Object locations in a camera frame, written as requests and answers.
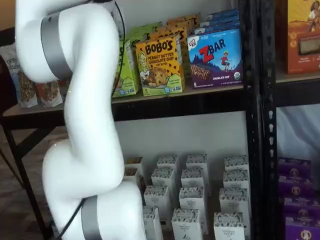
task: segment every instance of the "bobo's peanut butter chocolate chip box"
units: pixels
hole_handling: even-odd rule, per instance
[[[242,83],[239,29],[190,36],[188,49],[192,83],[195,88]]]
[[[181,93],[185,88],[179,35],[136,44],[144,96]]]

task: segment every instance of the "snack bag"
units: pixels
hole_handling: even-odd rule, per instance
[[[0,55],[9,69],[20,107],[31,108],[38,105],[35,84],[23,73],[17,57],[16,44],[0,47]]]

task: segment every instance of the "floor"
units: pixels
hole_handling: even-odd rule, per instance
[[[14,131],[17,142],[22,141],[32,130]],[[56,128],[30,153],[23,158],[31,186],[35,193],[44,221],[51,218],[43,192],[41,174],[42,159],[49,146],[67,137],[64,127]],[[11,151],[3,130],[0,127],[0,148],[8,160],[15,166]],[[15,177],[0,157],[0,239],[1,240],[42,240],[38,224],[33,214],[26,192],[21,188]]]

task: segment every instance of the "bobo's box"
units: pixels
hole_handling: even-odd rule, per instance
[[[182,93],[185,75],[178,35],[139,42],[136,57],[143,95]]]
[[[278,172],[285,176],[310,178],[312,164],[310,160],[279,157]]]
[[[313,198],[316,196],[314,181],[312,178],[301,178],[294,176],[279,176],[278,180],[279,196],[296,196]]]
[[[307,217],[285,218],[285,240],[320,239],[320,221]]]
[[[242,83],[239,29],[188,37],[192,83],[195,88]]]
[[[286,197],[283,210],[292,216],[320,219],[320,198]]]

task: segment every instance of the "purple snack box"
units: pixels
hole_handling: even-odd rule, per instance
[[[316,197],[314,190],[314,181],[312,178],[301,178],[294,176],[279,176],[278,193],[281,197]]]
[[[310,178],[312,175],[310,160],[301,160],[289,157],[279,157],[278,172],[292,177]]]
[[[284,213],[320,219],[320,198],[285,197]]]
[[[285,217],[285,240],[319,240],[320,220],[308,217]]]

